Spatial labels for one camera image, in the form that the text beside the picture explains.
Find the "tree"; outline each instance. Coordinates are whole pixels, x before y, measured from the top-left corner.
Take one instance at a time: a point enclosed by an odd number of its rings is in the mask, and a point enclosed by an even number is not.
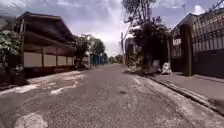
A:
[[[18,66],[21,57],[21,36],[13,31],[0,31],[0,63],[4,68]]]
[[[161,58],[161,47],[168,35],[168,29],[161,23],[161,17],[151,17],[151,5],[154,2],[155,0],[123,0],[127,14],[132,15],[129,18],[131,23],[134,22],[133,26],[140,26],[140,29],[131,30],[131,33],[140,47],[135,60],[139,60],[138,65],[145,71],[149,70],[153,60]]]
[[[103,64],[108,63],[108,56],[107,56],[107,53],[105,52],[102,54],[102,61],[103,61]]]
[[[152,4],[155,0],[122,0],[122,4],[129,15],[128,21],[135,21],[135,25],[141,25],[149,21],[152,13]]]
[[[115,60],[116,60],[118,63],[122,64],[122,62],[123,62],[123,56],[122,56],[122,55],[117,55],[117,56],[115,56]]]
[[[89,51],[90,41],[85,36],[74,36],[74,47],[75,50],[75,65],[80,66],[82,63],[82,60],[85,56],[87,56],[87,52]]]
[[[109,62],[111,64],[115,63],[115,58],[113,56],[109,57]]]
[[[105,45],[100,39],[90,36],[89,41],[91,42],[90,52],[98,54],[98,55],[101,55],[102,53],[104,53]]]

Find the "concrete curb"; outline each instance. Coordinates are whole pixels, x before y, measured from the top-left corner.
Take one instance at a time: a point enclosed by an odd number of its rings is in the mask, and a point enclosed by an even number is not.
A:
[[[5,128],[5,125],[3,124],[1,117],[0,117],[0,128]]]
[[[194,101],[194,102],[197,102],[199,103],[200,105],[203,105],[205,106],[206,108],[210,109],[210,110],[213,110],[214,112],[216,112],[217,114],[221,115],[222,117],[224,117],[224,111],[223,111],[223,107],[220,106],[220,105],[215,105],[215,100],[211,100],[205,96],[202,96],[202,95],[199,95],[195,92],[192,92],[190,90],[187,90],[185,88],[180,88],[178,86],[176,86],[175,84],[173,83],[168,83],[168,82],[165,82],[165,81],[160,81],[160,80],[157,80],[153,77],[147,77],[151,80],[153,80],[154,82],[157,82],[181,95],[183,95],[184,97]]]

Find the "sidewalk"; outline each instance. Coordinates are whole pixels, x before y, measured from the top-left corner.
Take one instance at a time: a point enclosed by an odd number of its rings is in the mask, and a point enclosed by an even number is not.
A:
[[[173,83],[178,87],[196,92],[209,99],[224,101],[224,80],[194,75],[192,77],[182,76],[180,73],[172,75],[157,75],[155,79]]]

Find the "railing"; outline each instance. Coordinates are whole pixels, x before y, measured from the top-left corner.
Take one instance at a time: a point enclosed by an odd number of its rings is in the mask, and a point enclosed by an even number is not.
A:
[[[193,52],[224,49],[224,0],[198,16],[192,29]]]

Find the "gate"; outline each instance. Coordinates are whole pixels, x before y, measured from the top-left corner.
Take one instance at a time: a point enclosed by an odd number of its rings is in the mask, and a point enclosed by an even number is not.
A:
[[[224,0],[197,17],[191,34],[194,73],[224,78]]]
[[[172,63],[172,70],[174,72],[182,72],[182,47],[181,47],[181,37],[180,37],[180,29],[177,28],[171,33],[171,63]]]

